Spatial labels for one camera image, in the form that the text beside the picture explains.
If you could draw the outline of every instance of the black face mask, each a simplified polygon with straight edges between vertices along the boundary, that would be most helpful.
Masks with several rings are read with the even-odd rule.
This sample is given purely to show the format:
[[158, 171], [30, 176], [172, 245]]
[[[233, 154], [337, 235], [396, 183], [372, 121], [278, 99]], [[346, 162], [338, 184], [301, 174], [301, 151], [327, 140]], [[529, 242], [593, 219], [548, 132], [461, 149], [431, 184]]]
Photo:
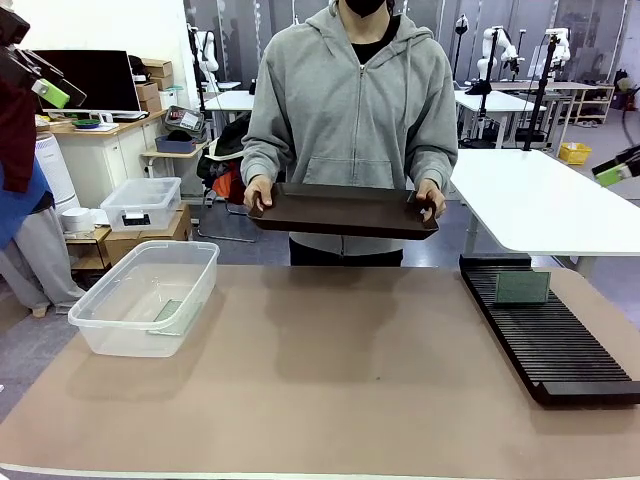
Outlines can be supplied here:
[[345, 0], [349, 8], [362, 18], [376, 13], [386, 0]]

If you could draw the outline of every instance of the drawstring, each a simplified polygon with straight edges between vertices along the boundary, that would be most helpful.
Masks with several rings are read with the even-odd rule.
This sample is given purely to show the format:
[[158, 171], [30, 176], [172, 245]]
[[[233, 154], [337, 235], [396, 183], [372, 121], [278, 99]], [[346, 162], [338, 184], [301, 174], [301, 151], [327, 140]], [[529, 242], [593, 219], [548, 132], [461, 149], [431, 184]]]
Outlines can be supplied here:
[[411, 92], [411, 43], [412, 39], [409, 39], [407, 45], [407, 94], [404, 102], [404, 118], [403, 118], [403, 126], [405, 134], [409, 131], [409, 126], [407, 122], [409, 121], [409, 92]]

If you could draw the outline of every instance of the slotted rack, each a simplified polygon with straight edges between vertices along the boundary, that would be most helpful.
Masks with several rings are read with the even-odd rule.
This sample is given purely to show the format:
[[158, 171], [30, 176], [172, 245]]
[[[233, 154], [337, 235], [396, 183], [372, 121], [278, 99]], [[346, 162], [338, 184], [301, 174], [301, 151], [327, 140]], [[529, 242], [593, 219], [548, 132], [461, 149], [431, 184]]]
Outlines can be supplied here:
[[544, 305], [495, 305], [497, 275], [531, 271], [530, 257], [463, 255], [460, 271], [538, 403], [546, 406], [640, 403], [640, 382], [631, 380], [553, 292]]

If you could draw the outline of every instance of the yellow crate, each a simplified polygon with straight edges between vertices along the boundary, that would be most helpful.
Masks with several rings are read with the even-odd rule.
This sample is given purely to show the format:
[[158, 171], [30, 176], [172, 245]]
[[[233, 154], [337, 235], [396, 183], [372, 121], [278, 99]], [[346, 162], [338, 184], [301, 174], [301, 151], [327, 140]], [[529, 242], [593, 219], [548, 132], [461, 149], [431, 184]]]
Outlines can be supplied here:
[[569, 165], [584, 165], [593, 149], [584, 143], [563, 143], [560, 147], [560, 160]]

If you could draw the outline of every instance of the person's left hand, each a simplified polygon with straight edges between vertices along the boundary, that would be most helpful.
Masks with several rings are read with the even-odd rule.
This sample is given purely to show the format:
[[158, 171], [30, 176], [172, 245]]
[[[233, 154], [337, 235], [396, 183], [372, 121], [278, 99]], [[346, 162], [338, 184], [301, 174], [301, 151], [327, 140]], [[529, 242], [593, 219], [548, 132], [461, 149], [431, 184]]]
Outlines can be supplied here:
[[[418, 200], [431, 200], [436, 205], [436, 218], [440, 218], [442, 214], [447, 210], [446, 198], [438, 188], [436, 182], [431, 179], [425, 179], [420, 182], [418, 187]], [[433, 209], [430, 208], [424, 213], [424, 222], [428, 222], [433, 216]]]

